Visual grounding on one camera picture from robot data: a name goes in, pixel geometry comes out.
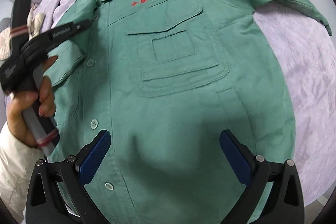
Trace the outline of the person's left hand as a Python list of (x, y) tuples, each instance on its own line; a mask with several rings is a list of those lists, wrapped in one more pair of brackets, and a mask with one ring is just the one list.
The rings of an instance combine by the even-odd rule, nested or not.
[(39, 92), (20, 92), (14, 95), (7, 109), (7, 126), (10, 133), (23, 144), (36, 148), (38, 146), (32, 132), (28, 129), (23, 117), (23, 110), (29, 109), (39, 100), (38, 114), (40, 117), (51, 117), (56, 112), (55, 96), (51, 81), (44, 77)]

